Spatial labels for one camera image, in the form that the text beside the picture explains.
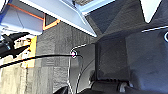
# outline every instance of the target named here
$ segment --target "black cable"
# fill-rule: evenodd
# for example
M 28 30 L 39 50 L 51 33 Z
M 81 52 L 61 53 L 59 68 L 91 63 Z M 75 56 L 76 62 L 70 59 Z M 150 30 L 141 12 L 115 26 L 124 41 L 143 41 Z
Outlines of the black cable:
M 72 55 L 60 55 L 60 54 L 40 55 L 40 56 L 30 57 L 30 58 L 26 58 L 26 59 L 23 59 L 23 60 L 18 60 L 18 61 L 14 61 L 14 62 L 11 62 L 11 63 L 3 64 L 3 65 L 0 66 L 0 69 L 4 68 L 4 67 L 7 67 L 7 66 L 10 66 L 10 65 L 21 63 L 23 61 L 28 61 L 28 60 L 31 60 L 31 59 L 44 58 L 44 57 L 56 57 L 56 56 L 72 57 Z

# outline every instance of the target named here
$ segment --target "white panel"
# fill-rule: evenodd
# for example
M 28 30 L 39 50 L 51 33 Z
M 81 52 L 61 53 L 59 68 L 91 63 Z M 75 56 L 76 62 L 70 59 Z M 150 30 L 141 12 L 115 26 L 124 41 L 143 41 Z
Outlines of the white panel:
M 0 11 L 3 9 L 4 4 L 5 0 L 0 0 Z
M 149 23 L 155 14 L 161 0 L 141 0 L 141 5 L 145 17 L 145 21 Z
M 93 0 L 84 6 L 79 6 L 78 8 L 81 12 L 89 13 L 113 1 L 115 0 Z
M 1 25 L 7 26 L 3 30 L 3 34 L 10 34 L 14 32 L 29 32 L 32 35 L 40 35 L 43 30 L 43 21 L 33 16 L 30 16 L 22 11 L 9 8 L 5 17 L 2 19 Z
M 97 35 L 81 12 L 62 0 L 20 0 L 94 37 Z
M 7 26 L 11 30 L 20 32 L 23 29 L 22 24 L 20 23 L 16 9 L 9 8 L 6 15 L 2 19 L 1 25 Z

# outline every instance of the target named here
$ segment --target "black surface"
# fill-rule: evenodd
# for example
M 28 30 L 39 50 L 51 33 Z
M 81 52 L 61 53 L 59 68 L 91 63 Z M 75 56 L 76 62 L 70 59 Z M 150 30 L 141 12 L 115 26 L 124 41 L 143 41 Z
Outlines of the black surface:
M 125 37 L 114 34 L 96 43 L 96 75 L 98 80 L 129 80 Z
M 126 0 L 116 0 L 90 13 L 91 18 L 102 33 L 110 26 L 125 2 Z
M 90 13 L 102 33 L 146 24 L 139 0 L 116 0 Z
M 168 93 L 168 29 L 135 33 L 126 38 L 134 88 Z

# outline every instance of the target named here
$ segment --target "cable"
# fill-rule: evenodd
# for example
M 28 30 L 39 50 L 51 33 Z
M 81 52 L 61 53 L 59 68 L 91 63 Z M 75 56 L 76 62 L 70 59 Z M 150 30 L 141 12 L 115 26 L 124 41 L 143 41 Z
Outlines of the cable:
M 4 68 L 4 67 L 7 67 L 7 66 L 10 66 L 10 65 L 14 65 L 14 64 L 21 63 L 21 62 L 23 62 L 23 61 L 28 61 L 28 60 L 31 60 L 31 59 L 44 58 L 44 57 L 56 57 L 56 56 L 72 57 L 72 55 L 61 55 L 61 54 L 40 55 L 40 56 L 30 57 L 30 58 L 26 58 L 26 59 L 23 59 L 23 60 L 18 60 L 18 61 L 14 61 L 14 62 L 11 62 L 11 63 L 7 63 L 7 64 L 4 64 L 4 65 L 1 65 L 1 66 L 0 66 L 0 69 L 1 69 L 1 68 Z
M 20 24 L 22 25 L 22 27 L 23 27 L 23 29 L 24 29 L 24 26 L 23 26 L 23 23 L 22 23 L 22 21 L 21 21 L 21 19 L 20 19 L 19 13 L 18 13 L 17 9 L 15 9 L 15 10 L 16 10 L 16 13 L 17 13 L 19 22 L 20 22 Z
M 82 76 L 82 74 L 84 73 L 84 71 L 88 68 L 88 66 L 94 61 L 95 59 L 91 60 L 90 63 L 83 69 L 82 71 L 82 68 L 83 68 L 83 63 L 84 63 L 84 60 L 82 62 L 82 67 L 81 67 L 81 71 L 80 71 L 80 74 L 79 74 L 79 77 L 78 77 L 78 81 L 77 81 L 77 84 L 76 84 L 76 94 L 77 94 L 77 90 L 78 90 L 78 86 L 79 86 L 79 80 Z

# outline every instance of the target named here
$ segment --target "wire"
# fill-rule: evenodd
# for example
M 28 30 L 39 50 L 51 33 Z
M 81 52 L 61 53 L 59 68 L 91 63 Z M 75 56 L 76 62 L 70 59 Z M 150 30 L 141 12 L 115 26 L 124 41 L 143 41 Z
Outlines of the wire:
M 1 65 L 0 69 L 4 68 L 4 67 L 7 67 L 7 66 L 10 66 L 10 65 L 21 63 L 23 61 L 28 61 L 28 60 L 31 60 L 31 59 L 44 58 L 44 57 L 57 57 L 57 56 L 59 56 L 59 57 L 72 57 L 72 55 L 61 55 L 61 54 L 40 55 L 40 56 L 30 57 L 30 58 L 26 58 L 26 59 L 23 59 L 23 60 L 18 60 L 18 61 L 14 61 L 14 62 L 11 62 L 11 63 Z
M 22 23 L 22 21 L 21 21 L 21 19 L 20 19 L 19 13 L 18 13 L 17 9 L 15 9 L 15 10 L 16 10 L 16 13 L 17 13 L 19 22 L 20 22 L 20 24 L 22 25 L 22 27 L 23 27 L 23 29 L 24 29 L 24 26 L 23 26 L 23 23 Z
M 81 71 L 80 71 L 80 74 L 79 74 L 79 77 L 78 77 L 78 81 L 77 81 L 77 84 L 76 84 L 76 94 L 77 94 L 77 90 L 78 90 L 78 86 L 79 86 L 79 80 L 82 76 L 82 74 L 84 73 L 84 71 L 88 68 L 88 66 L 94 61 L 95 59 L 91 60 L 89 64 L 87 64 L 87 66 L 83 69 L 82 71 L 82 68 L 83 68 L 83 63 L 84 63 L 84 60 L 82 62 L 82 67 L 81 67 Z

